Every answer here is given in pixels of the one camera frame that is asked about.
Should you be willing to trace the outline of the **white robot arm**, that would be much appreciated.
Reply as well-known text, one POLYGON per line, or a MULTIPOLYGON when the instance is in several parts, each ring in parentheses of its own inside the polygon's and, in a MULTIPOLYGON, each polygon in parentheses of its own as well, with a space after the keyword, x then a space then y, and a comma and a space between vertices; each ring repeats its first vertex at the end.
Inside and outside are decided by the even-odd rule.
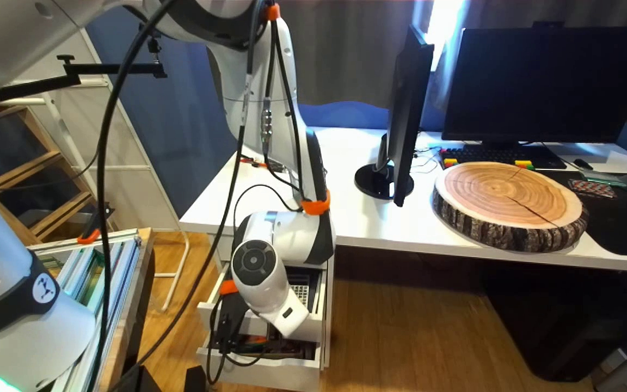
MULTIPOLYGON (((242 225, 231 272, 246 306, 290 337, 305 323, 285 268, 333 254, 316 133, 297 105, 292 38, 277 0, 0 0, 0 99, 34 62, 115 6, 212 50, 231 133, 290 170, 293 211, 242 225)), ((98 320, 66 295, 0 217, 0 392, 40 392, 93 347, 98 320)))

